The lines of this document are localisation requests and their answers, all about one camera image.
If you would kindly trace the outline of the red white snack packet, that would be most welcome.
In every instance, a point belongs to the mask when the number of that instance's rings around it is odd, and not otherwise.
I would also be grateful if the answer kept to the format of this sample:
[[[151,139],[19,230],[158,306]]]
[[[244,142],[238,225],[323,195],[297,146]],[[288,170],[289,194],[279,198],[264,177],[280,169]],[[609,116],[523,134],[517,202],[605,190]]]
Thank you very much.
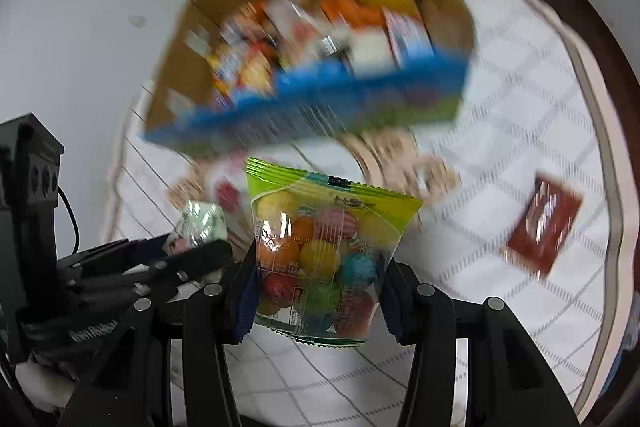
[[[425,27],[415,18],[389,9],[384,9],[382,13],[390,48],[400,68],[434,54],[431,39]]]

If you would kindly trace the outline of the cardboard box with blue print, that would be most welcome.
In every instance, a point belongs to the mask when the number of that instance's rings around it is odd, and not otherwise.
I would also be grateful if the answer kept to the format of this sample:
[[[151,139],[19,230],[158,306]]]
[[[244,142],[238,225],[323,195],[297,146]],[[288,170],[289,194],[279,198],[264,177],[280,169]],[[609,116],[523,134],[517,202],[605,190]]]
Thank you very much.
[[[332,24],[320,0],[188,0],[145,116],[145,138],[190,155],[450,121],[475,46],[463,0],[414,0],[434,54],[400,68],[383,27]],[[221,43],[273,38],[273,94],[229,103],[207,57]]]

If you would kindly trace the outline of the brown jerky packet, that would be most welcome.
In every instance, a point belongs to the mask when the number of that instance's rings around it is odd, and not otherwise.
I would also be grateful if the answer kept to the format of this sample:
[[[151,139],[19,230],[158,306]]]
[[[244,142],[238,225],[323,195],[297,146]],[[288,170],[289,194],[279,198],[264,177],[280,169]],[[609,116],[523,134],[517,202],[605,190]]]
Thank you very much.
[[[583,200],[558,179],[537,172],[532,197],[503,247],[506,260],[537,279],[548,277]]]

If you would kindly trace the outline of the white green small snack packet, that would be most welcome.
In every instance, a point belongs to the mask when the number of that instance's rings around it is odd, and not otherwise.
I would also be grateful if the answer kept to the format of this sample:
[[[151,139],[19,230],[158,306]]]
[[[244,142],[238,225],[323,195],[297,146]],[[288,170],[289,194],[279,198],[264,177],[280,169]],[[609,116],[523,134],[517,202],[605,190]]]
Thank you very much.
[[[168,255],[181,254],[218,239],[228,239],[224,210],[212,202],[189,200],[174,231],[167,236],[164,251]]]

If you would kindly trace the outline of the yellow Korean cheese noodle packet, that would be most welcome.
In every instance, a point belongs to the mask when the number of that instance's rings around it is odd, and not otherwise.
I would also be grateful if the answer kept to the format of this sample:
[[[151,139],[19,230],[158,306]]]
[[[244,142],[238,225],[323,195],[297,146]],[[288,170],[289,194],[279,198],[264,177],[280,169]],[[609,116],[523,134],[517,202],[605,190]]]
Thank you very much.
[[[279,54],[273,38],[221,43],[207,57],[216,95],[229,103],[273,94]]]

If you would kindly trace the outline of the green colourful candy bag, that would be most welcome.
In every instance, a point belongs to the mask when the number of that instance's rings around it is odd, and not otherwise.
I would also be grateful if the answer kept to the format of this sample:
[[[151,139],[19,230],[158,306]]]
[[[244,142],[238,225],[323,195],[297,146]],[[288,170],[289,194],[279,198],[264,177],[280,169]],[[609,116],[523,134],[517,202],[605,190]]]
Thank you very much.
[[[256,157],[245,173],[257,323],[311,345],[364,343],[420,199]]]

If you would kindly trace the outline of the orange snack packet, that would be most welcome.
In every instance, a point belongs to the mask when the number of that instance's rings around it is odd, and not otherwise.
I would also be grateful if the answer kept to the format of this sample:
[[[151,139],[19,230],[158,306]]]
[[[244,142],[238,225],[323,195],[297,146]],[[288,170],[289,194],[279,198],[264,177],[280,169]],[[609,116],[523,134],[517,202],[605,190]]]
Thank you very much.
[[[334,25],[346,24],[354,29],[385,25],[382,9],[360,0],[320,0],[319,5]]]

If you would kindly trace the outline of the white floral quilted bedspread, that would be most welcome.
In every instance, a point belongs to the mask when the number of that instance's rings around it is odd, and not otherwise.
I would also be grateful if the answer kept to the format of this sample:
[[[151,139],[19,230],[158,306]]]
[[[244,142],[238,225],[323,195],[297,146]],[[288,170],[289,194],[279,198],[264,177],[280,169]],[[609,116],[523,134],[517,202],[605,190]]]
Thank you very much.
[[[540,0],[465,0],[477,44],[453,124],[401,132],[403,158],[440,158],[459,183],[398,254],[421,280],[480,303],[501,298],[579,418],[620,349],[634,291],[639,205],[622,128],[590,49]],[[538,279],[502,247],[545,173],[582,198],[553,268]],[[357,348],[318,348],[254,326],[228,351],[240,411],[280,426],[391,426],[413,351],[381,319]]]

